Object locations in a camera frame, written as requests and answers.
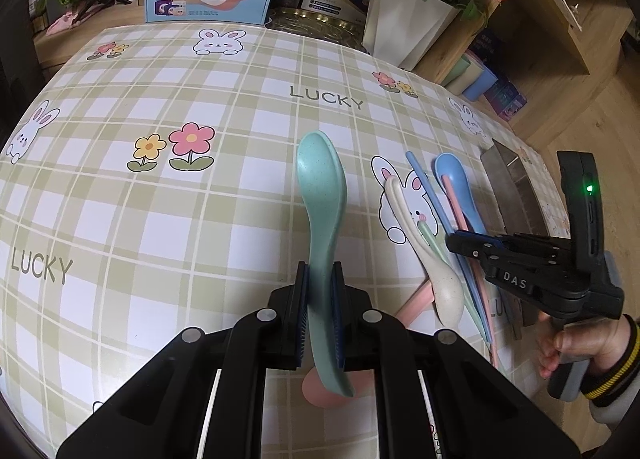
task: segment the tablecloth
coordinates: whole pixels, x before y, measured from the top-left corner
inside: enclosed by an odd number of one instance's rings
[[[336,260],[386,312],[425,279],[381,212],[386,172],[399,175],[416,219],[444,247],[407,150],[425,168],[441,152],[458,156],[498,233],[479,156],[499,140],[523,159],[550,233],[568,235],[540,156],[414,74],[253,26],[106,30],[47,84],[0,156],[0,392],[50,457],[182,328],[231,327],[293,282],[308,258],[296,146],[315,129],[334,143],[348,185]],[[500,359],[532,394],[532,334],[513,341],[490,291]],[[412,325],[436,327],[433,309]],[[460,333],[488,357],[467,313]],[[374,398],[316,409],[302,397],[304,372],[269,373],[264,457],[375,457]]]

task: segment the white flower pot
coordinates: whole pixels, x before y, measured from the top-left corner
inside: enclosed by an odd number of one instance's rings
[[[441,0],[369,0],[362,45],[372,56],[410,71],[457,13]]]

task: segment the pink flower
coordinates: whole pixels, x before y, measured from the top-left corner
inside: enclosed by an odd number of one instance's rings
[[[210,126],[198,127],[196,123],[187,123],[181,130],[176,130],[169,135],[169,141],[174,143],[175,155],[185,155],[190,152],[204,154],[209,152],[211,145],[209,140],[216,135]]]
[[[378,80],[380,85],[390,85],[395,86],[396,81],[391,77],[387,76],[385,73],[371,73]]]

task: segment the green spoon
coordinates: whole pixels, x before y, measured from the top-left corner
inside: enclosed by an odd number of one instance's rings
[[[331,140],[319,130],[300,140],[296,162],[311,231],[307,320],[311,352],[324,387],[334,394],[353,397],[355,391],[337,362],[331,305],[335,246],[347,202],[344,170]]]

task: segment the rabbit face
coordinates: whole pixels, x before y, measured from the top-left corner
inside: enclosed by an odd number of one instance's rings
[[[486,137],[484,130],[474,117],[474,113],[471,112],[471,109],[466,106],[460,106],[458,102],[456,102],[453,98],[449,98],[450,105],[455,108],[460,114],[460,119],[465,124],[465,126],[469,129],[472,134],[481,135],[482,137]]]
[[[383,189],[382,195],[380,196],[380,213],[378,215],[380,224],[382,224],[382,227],[385,229],[390,241],[396,244],[404,244],[406,242],[406,236],[400,228],[400,224],[391,210],[391,206],[389,206],[389,201],[386,199],[384,191],[385,181],[394,175],[399,178],[398,172],[391,163],[379,155],[371,160],[371,169]],[[423,220],[427,223],[431,232],[436,235],[438,233],[438,223],[431,210],[431,205],[424,198],[426,191],[415,171],[412,170],[406,177],[402,194],[404,195],[407,206],[409,206],[411,216],[415,223],[418,224],[419,220]]]
[[[220,36],[215,29],[203,29],[200,31],[201,40],[193,46],[193,50],[198,55],[212,53],[238,54],[244,49],[238,39],[244,35],[246,35],[246,31],[231,31]]]
[[[31,146],[31,143],[36,137],[38,130],[44,126],[47,126],[51,121],[56,119],[60,113],[59,108],[54,108],[47,112],[47,107],[49,106],[49,100],[45,100],[42,102],[36,111],[33,113],[33,116],[29,119],[27,124],[25,124],[20,131],[14,136],[14,139],[11,140],[9,146],[6,149],[6,155],[11,156],[11,163],[16,164],[18,159],[20,159],[26,152],[27,149]]]

